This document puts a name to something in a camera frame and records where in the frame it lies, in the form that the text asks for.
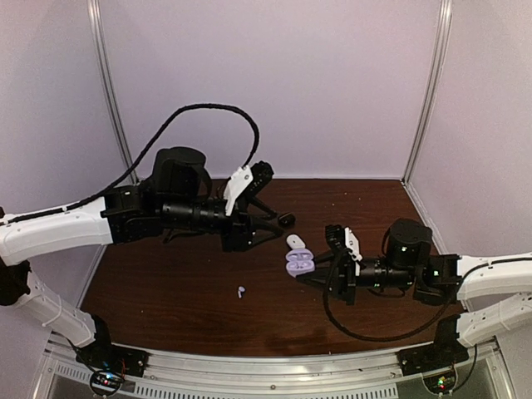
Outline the white charging case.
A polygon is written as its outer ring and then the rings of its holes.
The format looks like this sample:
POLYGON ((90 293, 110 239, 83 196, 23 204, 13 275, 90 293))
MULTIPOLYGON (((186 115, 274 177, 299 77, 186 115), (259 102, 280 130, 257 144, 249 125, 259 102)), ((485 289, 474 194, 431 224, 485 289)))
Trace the white charging case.
POLYGON ((286 238, 286 243, 290 249, 305 249, 306 244, 297 234, 290 234, 286 238))

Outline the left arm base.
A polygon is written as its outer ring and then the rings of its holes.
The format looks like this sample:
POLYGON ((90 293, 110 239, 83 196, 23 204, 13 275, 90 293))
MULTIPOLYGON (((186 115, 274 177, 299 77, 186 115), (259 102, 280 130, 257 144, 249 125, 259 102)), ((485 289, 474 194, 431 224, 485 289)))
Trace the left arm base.
POLYGON ((76 361, 90 372, 89 388, 96 397, 110 397, 127 388, 129 377, 143 377, 149 353, 130 347, 112 344, 110 351, 97 348, 75 347, 76 361))

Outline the purple round charging case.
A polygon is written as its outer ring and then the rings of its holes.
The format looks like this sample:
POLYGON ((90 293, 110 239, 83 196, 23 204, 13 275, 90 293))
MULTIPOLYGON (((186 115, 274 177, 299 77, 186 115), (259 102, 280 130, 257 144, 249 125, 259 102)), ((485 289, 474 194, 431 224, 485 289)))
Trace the purple round charging case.
POLYGON ((285 255, 285 259, 286 271, 293 278, 315 270, 314 255, 308 249, 292 249, 285 255))

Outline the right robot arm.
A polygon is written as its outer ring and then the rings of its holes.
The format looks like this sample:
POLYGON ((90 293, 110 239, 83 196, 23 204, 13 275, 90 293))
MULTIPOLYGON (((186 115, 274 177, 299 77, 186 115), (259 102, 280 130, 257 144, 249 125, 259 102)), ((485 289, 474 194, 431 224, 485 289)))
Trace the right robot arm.
POLYGON ((339 224, 325 229, 329 250, 313 254, 296 234, 287 237, 286 271, 322 293, 329 322, 341 333, 364 342, 397 342, 431 325, 437 334, 426 360, 445 366, 464 348, 531 323, 531 254, 472 257, 431 252, 432 231, 413 219, 397 219, 382 240, 382 254, 362 255, 356 235, 339 224), (391 337, 355 333, 333 315, 330 299, 347 305, 359 288, 381 296, 396 288, 414 300, 436 306, 437 313, 420 327, 391 337))

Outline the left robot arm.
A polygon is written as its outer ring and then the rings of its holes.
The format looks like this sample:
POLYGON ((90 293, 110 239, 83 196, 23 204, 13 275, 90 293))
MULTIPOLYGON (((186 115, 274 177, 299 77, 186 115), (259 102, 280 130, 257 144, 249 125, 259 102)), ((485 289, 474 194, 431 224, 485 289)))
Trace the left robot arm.
POLYGON ((137 185, 112 186, 86 204, 68 204, 34 214, 1 218, 1 304, 20 307, 86 349, 102 369, 120 360, 106 323, 49 290, 29 260, 88 245, 127 244, 158 237, 217 234, 225 252, 244 252, 284 230, 272 224, 277 213, 257 198, 273 178, 267 162, 245 165, 212 196, 205 155, 189 147, 159 150, 151 176, 137 185))

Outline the black charging case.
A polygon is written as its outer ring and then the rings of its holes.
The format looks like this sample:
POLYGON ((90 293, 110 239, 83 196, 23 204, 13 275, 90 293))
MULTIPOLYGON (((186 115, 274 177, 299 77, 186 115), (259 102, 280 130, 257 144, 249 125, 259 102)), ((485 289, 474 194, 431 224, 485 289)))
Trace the black charging case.
POLYGON ((280 227, 288 229, 295 225, 296 217, 292 213, 285 213, 279 215, 277 221, 280 227))

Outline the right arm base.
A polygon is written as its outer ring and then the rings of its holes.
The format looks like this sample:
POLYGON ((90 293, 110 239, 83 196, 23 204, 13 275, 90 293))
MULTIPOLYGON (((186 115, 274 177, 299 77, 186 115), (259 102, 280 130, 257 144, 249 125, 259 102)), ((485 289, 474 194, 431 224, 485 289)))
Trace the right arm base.
POLYGON ((456 366, 469 359, 469 351, 461 345, 435 343, 402 349, 397 354, 402 375, 421 375, 425 389, 439 397, 451 395, 461 386, 456 366))

